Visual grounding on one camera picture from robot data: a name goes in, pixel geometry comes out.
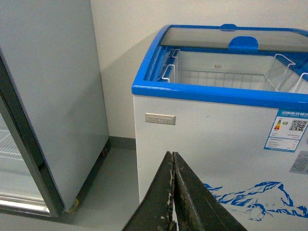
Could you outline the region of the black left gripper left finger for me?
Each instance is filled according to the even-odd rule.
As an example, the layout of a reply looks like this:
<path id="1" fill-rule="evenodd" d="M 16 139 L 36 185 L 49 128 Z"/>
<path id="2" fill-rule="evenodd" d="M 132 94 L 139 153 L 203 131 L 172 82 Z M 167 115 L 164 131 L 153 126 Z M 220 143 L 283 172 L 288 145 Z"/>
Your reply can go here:
<path id="1" fill-rule="evenodd" d="M 173 231 L 175 164 L 166 152 L 142 202 L 131 216 L 124 231 Z"/>

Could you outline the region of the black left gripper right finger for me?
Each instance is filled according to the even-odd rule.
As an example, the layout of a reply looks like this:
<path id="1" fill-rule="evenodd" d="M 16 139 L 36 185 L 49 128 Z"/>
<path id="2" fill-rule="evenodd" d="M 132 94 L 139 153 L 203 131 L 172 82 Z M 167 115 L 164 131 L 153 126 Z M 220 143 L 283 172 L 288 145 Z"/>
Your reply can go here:
<path id="1" fill-rule="evenodd" d="M 245 231 L 201 182 L 181 155 L 175 164 L 175 211 L 180 231 Z"/>

